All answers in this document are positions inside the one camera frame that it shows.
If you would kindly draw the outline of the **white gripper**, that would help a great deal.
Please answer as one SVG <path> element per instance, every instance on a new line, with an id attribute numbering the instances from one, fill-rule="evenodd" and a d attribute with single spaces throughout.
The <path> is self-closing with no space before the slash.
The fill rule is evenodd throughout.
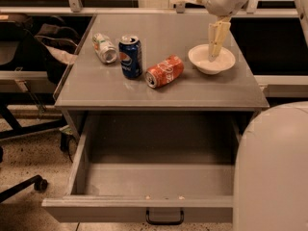
<path id="1" fill-rule="evenodd" d="M 208 27 L 209 61 L 213 62 L 219 55 L 222 45 L 231 27 L 231 15 L 236 14 L 248 0 L 170 0 L 175 4 L 204 5 L 206 10 L 217 16 L 215 23 Z"/>

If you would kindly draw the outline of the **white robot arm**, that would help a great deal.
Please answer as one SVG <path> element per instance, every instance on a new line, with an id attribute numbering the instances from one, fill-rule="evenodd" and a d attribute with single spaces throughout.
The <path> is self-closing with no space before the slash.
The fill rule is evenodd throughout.
<path id="1" fill-rule="evenodd" d="M 230 17 L 248 0 L 170 0 L 202 5 L 217 17 L 209 26 L 214 61 Z M 272 107 L 246 127 L 234 173 L 233 231 L 308 231 L 308 102 Z"/>

